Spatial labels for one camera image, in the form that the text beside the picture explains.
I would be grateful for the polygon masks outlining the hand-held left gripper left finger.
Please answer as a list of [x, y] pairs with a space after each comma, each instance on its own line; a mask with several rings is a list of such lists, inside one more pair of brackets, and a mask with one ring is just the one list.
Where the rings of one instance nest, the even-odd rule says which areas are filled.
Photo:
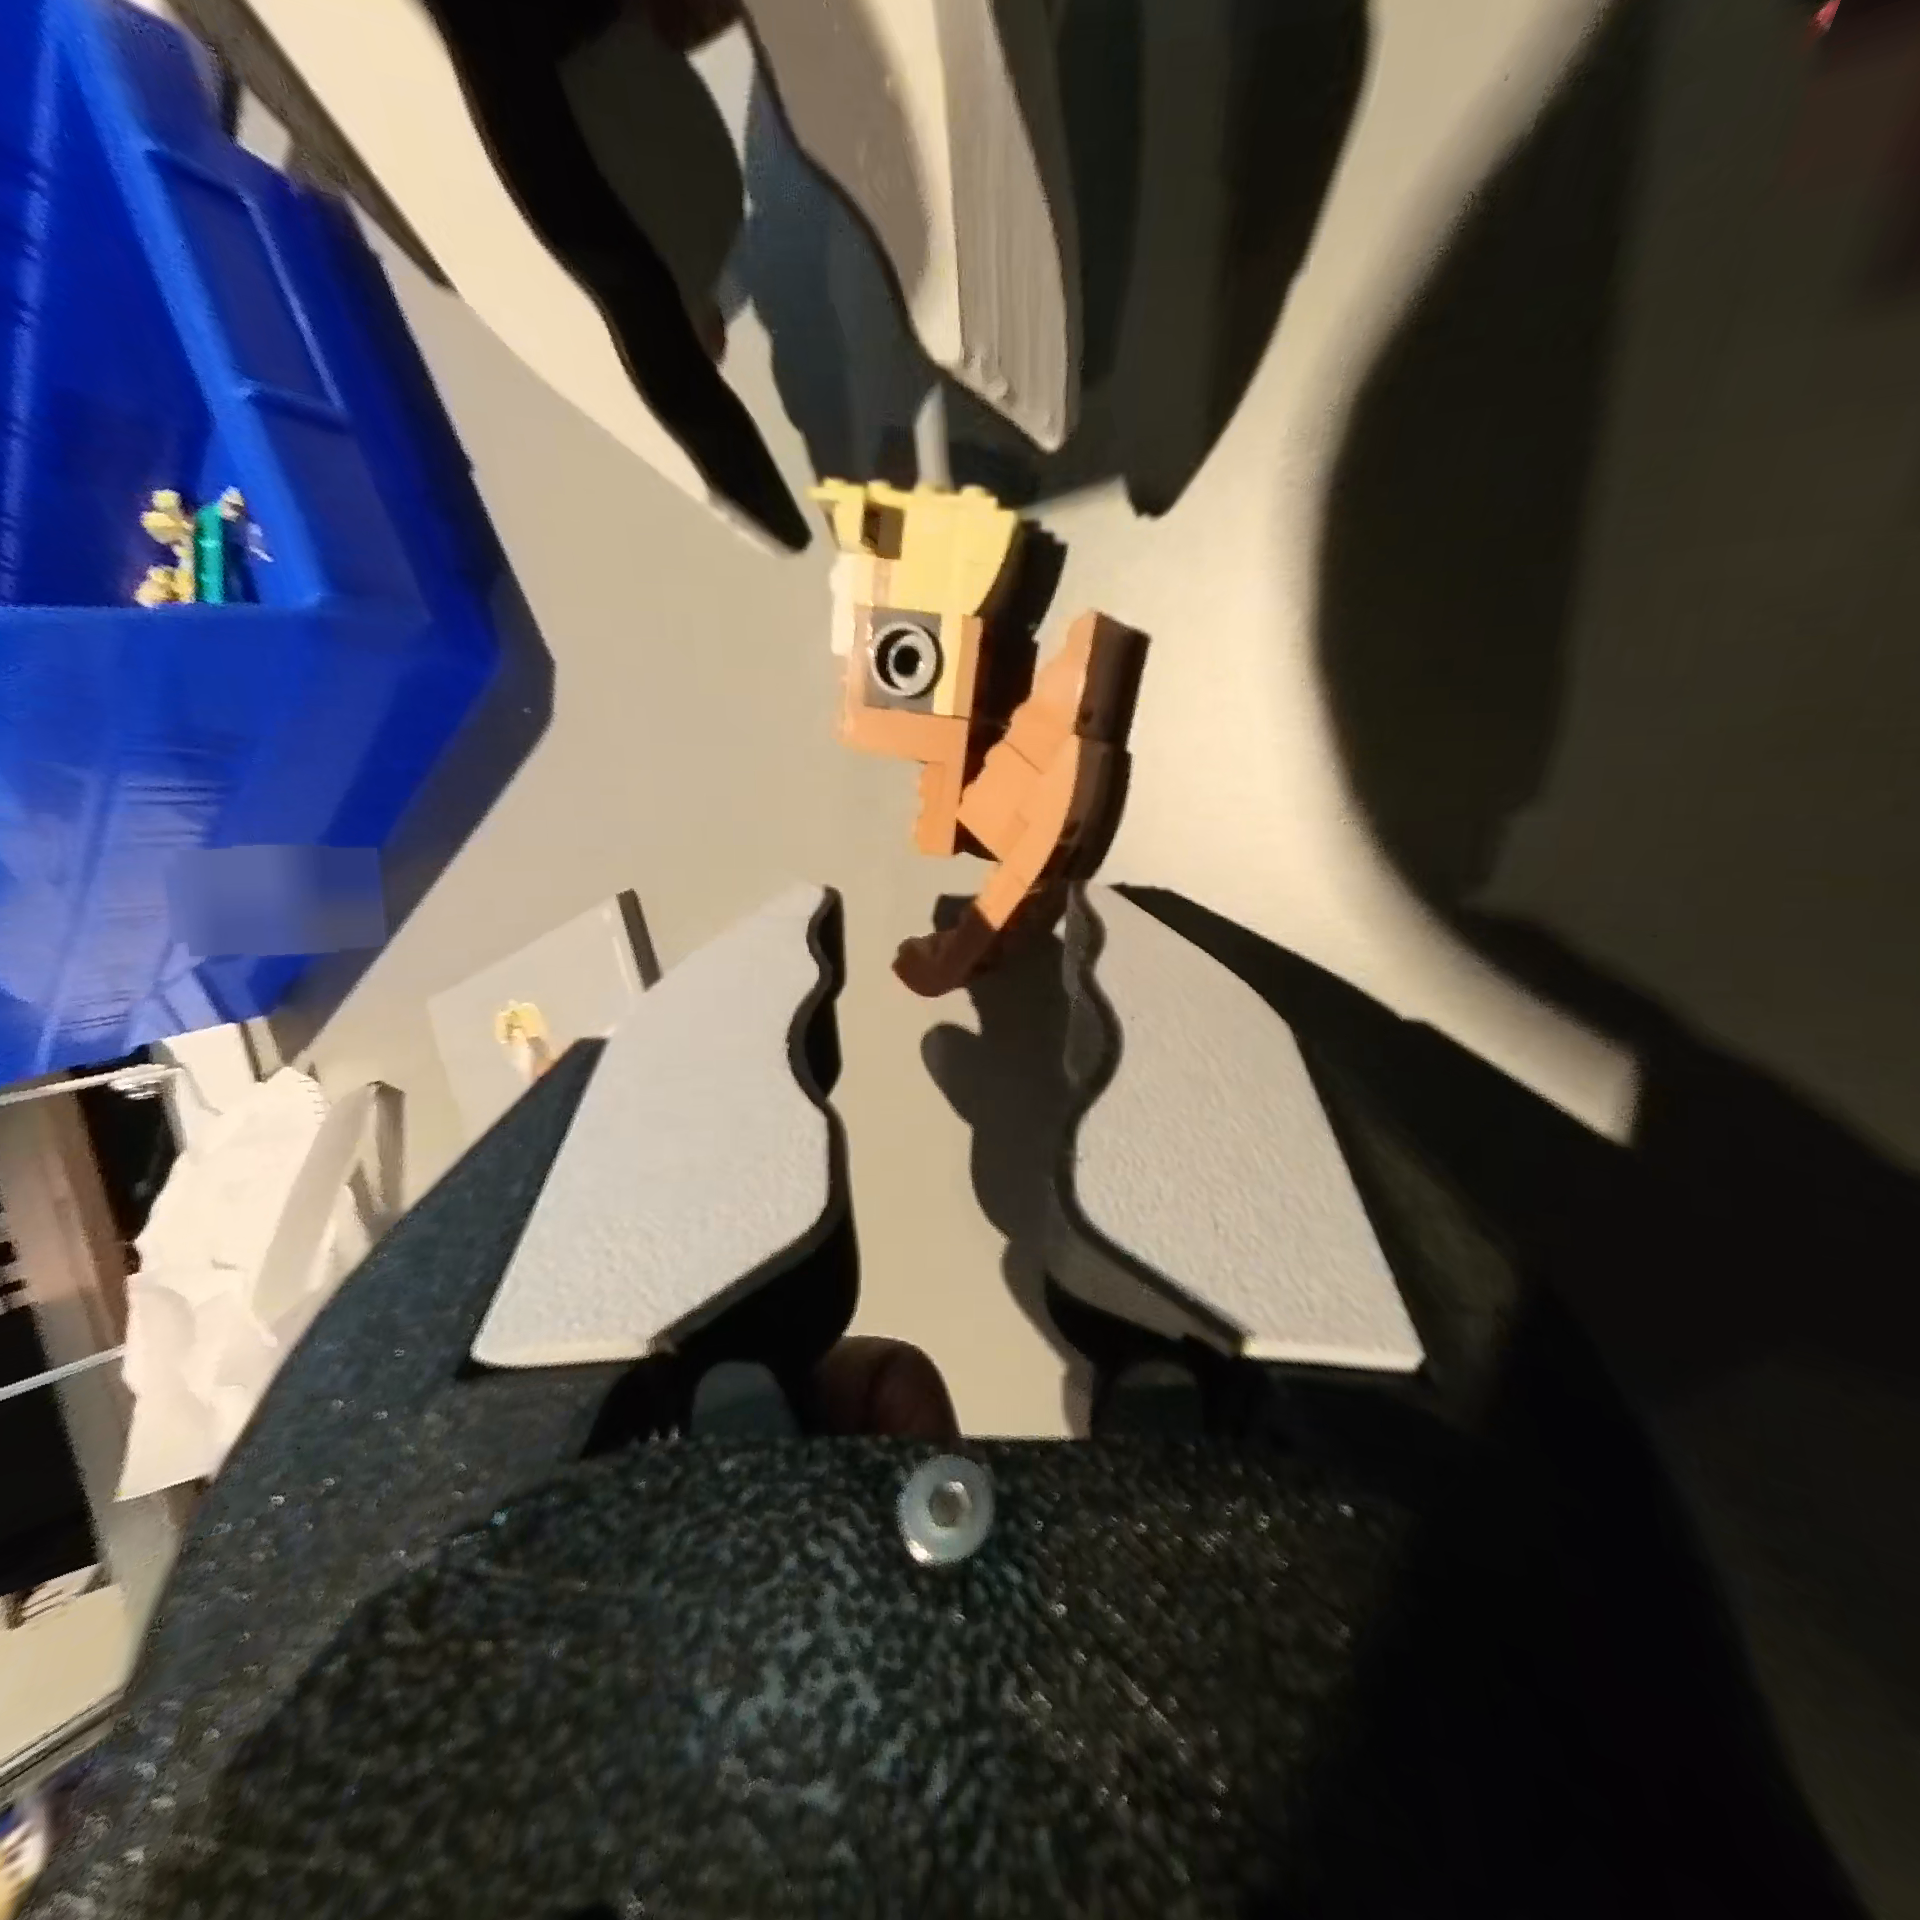
[[686, 954], [589, 1050], [473, 1343], [489, 1371], [667, 1355], [805, 1371], [859, 1303], [845, 903], [799, 883]]

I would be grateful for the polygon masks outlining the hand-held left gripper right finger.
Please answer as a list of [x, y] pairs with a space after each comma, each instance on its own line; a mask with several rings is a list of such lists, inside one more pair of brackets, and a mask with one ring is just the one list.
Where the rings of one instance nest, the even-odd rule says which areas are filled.
[[1309, 1371], [1427, 1348], [1285, 1017], [1114, 886], [1063, 929], [1050, 1268], [1142, 1332]]

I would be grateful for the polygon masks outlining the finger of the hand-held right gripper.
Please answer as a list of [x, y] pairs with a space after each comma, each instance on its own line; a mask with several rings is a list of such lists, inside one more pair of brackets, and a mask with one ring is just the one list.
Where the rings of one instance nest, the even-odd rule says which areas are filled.
[[586, 421], [800, 553], [811, 517], [723, 374], [742, 223], [691, 54], [737, 4], [204, 3], [197, 34], [345, 194]]
[[942, 374], [1044, 454], [1078, 423], [1078, 218], [1046, 4], [746, 3], [805, 161]]

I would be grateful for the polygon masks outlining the tan and brown brick figure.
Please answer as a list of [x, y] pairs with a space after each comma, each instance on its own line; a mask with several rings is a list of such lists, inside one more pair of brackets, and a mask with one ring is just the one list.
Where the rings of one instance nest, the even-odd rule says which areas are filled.
[[893, 960], [910, 994], [944, 998], [1050, 924], [1104, 861], [1133, 782], [1149, 636], [1083, 613], [1006, 698], [1024, 518], [981, 486], [831, 477], [809, 497], [835, 549], [836, 734], [918, 771], [918, 853], [990, 864], [949, 924]]

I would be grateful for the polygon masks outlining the grey desk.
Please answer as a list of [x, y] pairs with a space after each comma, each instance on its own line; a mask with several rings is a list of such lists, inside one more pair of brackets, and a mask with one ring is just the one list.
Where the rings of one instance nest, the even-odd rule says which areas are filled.
[[[1065, 1426], [1063, 931], [1145, 907], [1293, 1029], [1405, 1306], [1454, 1210], [1701, 1480], [1916, 1484], [1916, 12], [1046, 4], [1083, 364], [1044, 452], [932, 366], [744, 4], [691, 50], [741, 175], [723, 374], [811, 517], [689, 498], [405, 252], [553, 660], [528, 758], [377, 954], [277, 1019], [464, 1155], [427, 1002], [622, 889], [664, 972], [839, 893], [860, 1328]], [[1015, 701], [1149, 636], [1104, 861], [966, 989], [992, 864], [836, 729], [811, 489], [1026, 524]]]

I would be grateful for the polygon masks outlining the grey instruction booklet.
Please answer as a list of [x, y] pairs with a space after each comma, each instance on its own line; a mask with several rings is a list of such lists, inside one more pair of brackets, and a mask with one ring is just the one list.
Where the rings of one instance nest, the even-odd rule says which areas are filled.
[[427, 1002], [458, 1102], [507, 1106], [572, 1045], [603, 1041], [661, 978], [633, 886], [594, 903]]

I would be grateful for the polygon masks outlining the crumpled white paper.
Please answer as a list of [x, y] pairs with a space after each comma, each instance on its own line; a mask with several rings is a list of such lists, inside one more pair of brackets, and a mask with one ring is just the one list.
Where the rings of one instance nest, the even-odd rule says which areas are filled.
[[115, 1498], [210, 1483], [277, 1377], [400, 1213], [405, 1100], [329, 1094], [278, 1069], [209, 1104], [135, 1241], [121, 1378], [129, 1429]]

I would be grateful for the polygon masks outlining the pile of loose yellow bricks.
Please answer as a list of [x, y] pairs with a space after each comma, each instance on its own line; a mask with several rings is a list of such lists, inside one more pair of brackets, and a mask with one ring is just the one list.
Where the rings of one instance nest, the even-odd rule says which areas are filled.
[[[163, 559], [147, 568], [143, 580], [135, 588], [133, 592], [135, 607], [143, 611], [159, 611], [168, 607], [197, 607], [193, 599], [193, 582], [191, 582], [191, 571], [188, 571], [188, 536], [191, 536], [191, 517], [200, 504], [204, 504], [204, 501], [191, 501], [174, 491], [160, 491], [150, 495], [150, 503], [140, 517], [140, 529], [148, 536], [148, 541], [159, 550], [163, 550]], [[260, 574], [266, 566], [274, 564], [274, 557], [268, 553], [264, 534], [259, 522], [255, 520], [255, 517], [253, 517], [253, 536], [251, 536], [251, 560], [253, 560], [253, 566], [251, 566], [253, 599], [244, 603], [244, 607], [259, 607], [263, 603]]]

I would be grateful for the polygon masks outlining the blue plastic bin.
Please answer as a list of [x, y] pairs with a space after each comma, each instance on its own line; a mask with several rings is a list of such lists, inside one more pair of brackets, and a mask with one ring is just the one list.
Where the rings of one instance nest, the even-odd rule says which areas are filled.
[[[308, 952], [184, 868], [349, 867], [400, 924], [555, 708], [455, 421], [347, 207], [225, 128], [199, 41], [4, 4], [4, 1084], [266, 1017]], [[260, 604], [143, 609], [155, 493], [239, 489]]]

